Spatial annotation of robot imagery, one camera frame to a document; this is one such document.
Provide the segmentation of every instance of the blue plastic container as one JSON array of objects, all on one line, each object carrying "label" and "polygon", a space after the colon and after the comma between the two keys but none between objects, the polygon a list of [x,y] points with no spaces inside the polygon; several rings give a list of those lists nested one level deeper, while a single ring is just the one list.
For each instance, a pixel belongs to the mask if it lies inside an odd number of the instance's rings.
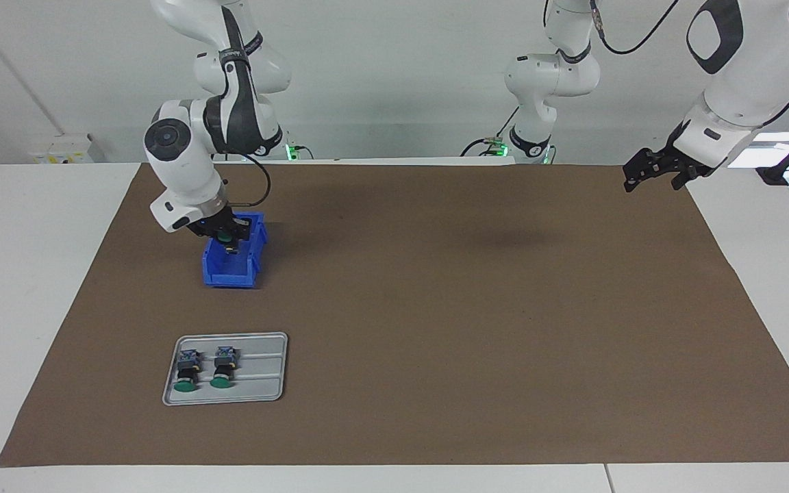
[{"label": "blue plastic container", "polygon": [[253,288],[260,272],[260,253],[266,244],[263,212],[235,212],[237,218],[251,219],[248,240],[239,241],[239,253],[229,255],[222,244],[209,240],[203,252],[203,280],[213,288]]}]

